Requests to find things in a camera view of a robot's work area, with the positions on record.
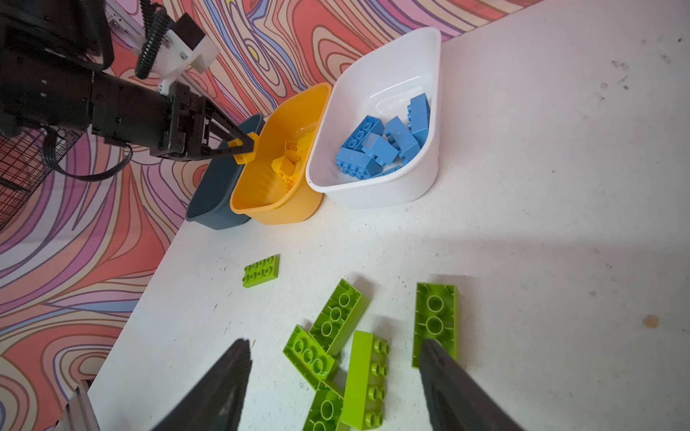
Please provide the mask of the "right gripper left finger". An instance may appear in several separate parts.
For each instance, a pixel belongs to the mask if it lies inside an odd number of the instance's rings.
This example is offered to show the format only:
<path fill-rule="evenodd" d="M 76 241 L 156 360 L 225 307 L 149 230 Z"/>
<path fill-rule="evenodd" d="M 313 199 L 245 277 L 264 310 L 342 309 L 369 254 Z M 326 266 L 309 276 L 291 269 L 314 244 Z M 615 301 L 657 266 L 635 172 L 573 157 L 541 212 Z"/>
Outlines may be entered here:
<path fill-rule="evenodd" d="M 250 342 L 238 339 L 156 430 L 237 430 L 252 368 Z"/>

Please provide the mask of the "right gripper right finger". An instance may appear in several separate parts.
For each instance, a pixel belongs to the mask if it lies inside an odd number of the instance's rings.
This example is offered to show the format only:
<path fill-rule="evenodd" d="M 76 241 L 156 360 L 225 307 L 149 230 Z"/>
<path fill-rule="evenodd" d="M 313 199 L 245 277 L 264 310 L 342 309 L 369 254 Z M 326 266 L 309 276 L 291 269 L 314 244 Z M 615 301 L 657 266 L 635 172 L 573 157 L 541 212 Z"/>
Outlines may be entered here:
<path fill-rule="evenodd" d="M 521 429 L 438 341 L 422 343 L 419 370 L 434 430 Z"/>

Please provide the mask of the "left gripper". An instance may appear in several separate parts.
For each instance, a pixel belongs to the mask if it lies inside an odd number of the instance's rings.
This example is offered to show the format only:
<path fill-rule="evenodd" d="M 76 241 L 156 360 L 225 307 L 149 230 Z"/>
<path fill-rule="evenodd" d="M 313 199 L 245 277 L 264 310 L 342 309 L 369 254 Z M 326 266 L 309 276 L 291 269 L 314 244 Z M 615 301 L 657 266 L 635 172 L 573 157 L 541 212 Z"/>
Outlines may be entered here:
<path fill-rule="evenodd" d="M 145 79 L 161 77 L 156 90 L 107 75 L 93 76 L 91 132 L 117 147 L 139 145 L 151 156 L 174 161 L 233 157 L 254 148 L 243 132 L 210 98 L 194 93 L 177 78 L 188 68 L 205 71 L 219 48 L 189 14 L 174 21 L 166 13 L 147 14 L 147 37 L 135 67 Z M 208 139 L 240 140 L 239 148 L 213 148 Z"/>

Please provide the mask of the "yellow lego brick small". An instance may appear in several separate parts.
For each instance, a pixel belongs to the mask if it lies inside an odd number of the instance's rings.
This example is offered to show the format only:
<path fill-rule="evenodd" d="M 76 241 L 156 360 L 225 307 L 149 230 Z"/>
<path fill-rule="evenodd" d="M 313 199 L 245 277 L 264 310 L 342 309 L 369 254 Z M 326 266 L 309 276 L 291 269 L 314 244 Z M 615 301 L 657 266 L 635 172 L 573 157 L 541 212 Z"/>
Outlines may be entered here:
<path fill-rule="evenodd" d="M 271 168 L 283 181 L 288 181 L 296 170 L 296 165 L 286 156 L 278 157 L 271 162 Z"/>

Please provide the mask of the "green lego brick low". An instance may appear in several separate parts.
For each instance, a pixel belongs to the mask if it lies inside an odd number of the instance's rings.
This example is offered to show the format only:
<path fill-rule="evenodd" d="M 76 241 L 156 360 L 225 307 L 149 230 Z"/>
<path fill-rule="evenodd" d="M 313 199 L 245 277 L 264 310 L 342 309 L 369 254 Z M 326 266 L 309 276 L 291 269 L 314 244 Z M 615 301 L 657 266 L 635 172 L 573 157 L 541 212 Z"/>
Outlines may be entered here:
<path fill-rule="evenodd" d="M 283 354 L 314 390 L 331 380 L 340 364 L 300 325 L 295 326 Z"/>

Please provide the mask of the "green lego plate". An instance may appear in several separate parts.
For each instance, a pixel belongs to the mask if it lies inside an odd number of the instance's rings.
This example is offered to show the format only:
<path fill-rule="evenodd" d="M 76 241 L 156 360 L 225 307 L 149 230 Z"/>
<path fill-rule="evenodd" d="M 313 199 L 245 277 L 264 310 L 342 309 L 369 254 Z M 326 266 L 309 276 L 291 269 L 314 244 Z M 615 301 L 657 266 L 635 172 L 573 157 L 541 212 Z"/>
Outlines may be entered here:
<path fill-rule="evenodd" d="M 245 266 L 244 276 L 242 278 L 243 287 L 256 287 L 260 284 L 275 280 L 279 275 L 279 267 L 279 255 L 273 255 Z"/>

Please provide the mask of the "blue lego brick lone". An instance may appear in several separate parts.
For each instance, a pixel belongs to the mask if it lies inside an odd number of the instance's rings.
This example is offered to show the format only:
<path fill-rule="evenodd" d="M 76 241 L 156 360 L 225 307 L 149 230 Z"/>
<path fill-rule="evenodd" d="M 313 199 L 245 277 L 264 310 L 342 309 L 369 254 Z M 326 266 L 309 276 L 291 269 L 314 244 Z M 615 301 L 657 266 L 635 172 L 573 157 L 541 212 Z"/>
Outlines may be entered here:
<path fill-rule="evenodd" d="M 342 147 L 335 156 L 336 166 L 358 180 L 367 180 L 383 172 L 383 167 L 363 152 Z"/>

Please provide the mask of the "blue lego brick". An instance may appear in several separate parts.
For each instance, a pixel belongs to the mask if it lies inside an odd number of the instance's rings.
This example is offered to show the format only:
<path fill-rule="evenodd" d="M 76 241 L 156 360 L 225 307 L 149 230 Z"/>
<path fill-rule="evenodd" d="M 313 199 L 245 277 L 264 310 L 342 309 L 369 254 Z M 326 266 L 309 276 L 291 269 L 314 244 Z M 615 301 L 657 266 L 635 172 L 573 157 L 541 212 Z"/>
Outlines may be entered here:
<path fill-rule="evenodd" d="M 420 143 L 399 117 L 393 117 L 386 123 L 385 135 L 388 141 L 398 149 L 398 155 L 403 163 L 409 163 L 422 149 Z"/>
<path fill-rule="evenodd" d="M 381 135 L 369 133 L 362 143 L 362 152 L 382 167 L 392 164 L 399 150 Z"/>
<path fill-rule="evenodd" d="M 407 111 L 408 129 L 420 147 L 423 147 L 429 136 L 429 118 L 431 117 L 427 95 L 422 93 L 413 97 Z"/>
<path fill-rule="evenodd" d="M 394 173 L 394 172 L 399 171 L 399 170 L 402 169 L 403 167 L 404 167 L 403 164 L 399 164 L 399 165 L 395 165 L 395 166 L 390 166 L 390 167 L 384 169 L 383 172 L 379 172 L 378 174 L 372 176 L 372 178 L 379 178 L 379 177 L 387 176 L 387 175 L 389 175 L 389 174 L 392 174 L 392 173 Z"/>
<path fill-rule="evenodd" d="M 366 116 L 364 120 L 354 129 L 346 141 L 342 144 L 342 148 L 347 148 L 354 151 L 361 151 L 363 143 L 370 134 L 381 136 L 384 133 L 384 124 L 381 119 Z"/>

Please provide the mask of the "yellow lego brick top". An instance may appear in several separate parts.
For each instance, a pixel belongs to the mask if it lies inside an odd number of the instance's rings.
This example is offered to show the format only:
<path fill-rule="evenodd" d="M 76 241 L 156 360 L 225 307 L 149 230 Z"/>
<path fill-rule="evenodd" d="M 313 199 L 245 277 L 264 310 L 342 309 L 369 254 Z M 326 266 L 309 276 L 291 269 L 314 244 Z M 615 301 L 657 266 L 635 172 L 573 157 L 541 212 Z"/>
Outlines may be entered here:
<path fill-rule="evenodd" d="M 238 165 L 247 165 L 248 163 L 253 162 L 256 157 L 256 147 L 259 140 L 259 135 L 255 132 L 251 132 L 248 134 L 248 136 L 252 140 L 251 145 L 247 145 L 240 138 L 227 142 L 227 146 L 230 149 L 242 149 L 242 153 L 233 153 L 233 158 Z"/>

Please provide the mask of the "yellow lego brick mid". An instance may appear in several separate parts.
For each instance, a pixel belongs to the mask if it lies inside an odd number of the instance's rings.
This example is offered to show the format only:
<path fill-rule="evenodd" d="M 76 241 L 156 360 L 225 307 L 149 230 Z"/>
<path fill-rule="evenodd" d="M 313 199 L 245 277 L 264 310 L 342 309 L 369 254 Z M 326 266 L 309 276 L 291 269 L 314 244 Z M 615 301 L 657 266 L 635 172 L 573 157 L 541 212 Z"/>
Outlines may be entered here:
<path fill-rule="evenodd" d="M 281 176 L 280 179 L 285 186 L 286 193 L 289 193 L 298 182 L 298 177 L 296 176 Z"/>

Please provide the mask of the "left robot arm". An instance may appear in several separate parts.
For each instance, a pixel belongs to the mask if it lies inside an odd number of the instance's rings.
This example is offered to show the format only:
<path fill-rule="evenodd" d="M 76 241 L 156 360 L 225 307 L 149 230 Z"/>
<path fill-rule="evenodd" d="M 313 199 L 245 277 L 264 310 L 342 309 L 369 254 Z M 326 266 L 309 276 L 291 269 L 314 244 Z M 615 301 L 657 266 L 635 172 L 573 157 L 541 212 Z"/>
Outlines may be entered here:
<path fill-rule="evenodd" d="M 109 145 L 146 147 L 152 156 L 188 162 L 251 154 L 244 133 L 205 96 L 179 81 L 206 70 L 219 49 L 188 15 L 173 20 L 144 1 L 144 41 L 129 82 L 114 61 L 102 1 L 5 1 L 1 5 L 1 132 L 41 129 L 44 162 L 59 170 L 60 129 L 90 130 Z M 156 89 L 140 82 L 160 77 Z"/>

